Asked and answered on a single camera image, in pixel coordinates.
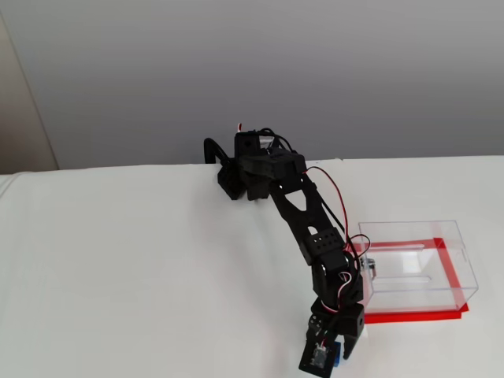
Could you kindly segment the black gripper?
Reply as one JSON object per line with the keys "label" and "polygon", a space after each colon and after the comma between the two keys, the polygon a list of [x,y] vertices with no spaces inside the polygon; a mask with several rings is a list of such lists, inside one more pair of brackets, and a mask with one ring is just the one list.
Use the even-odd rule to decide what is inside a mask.
{"label": "black gripper", "polygon": [[365,307],[356,303],[333,313],[315,301],[311,312],[299,369],[331,373],[337,358],[350,358],[365,326]]}

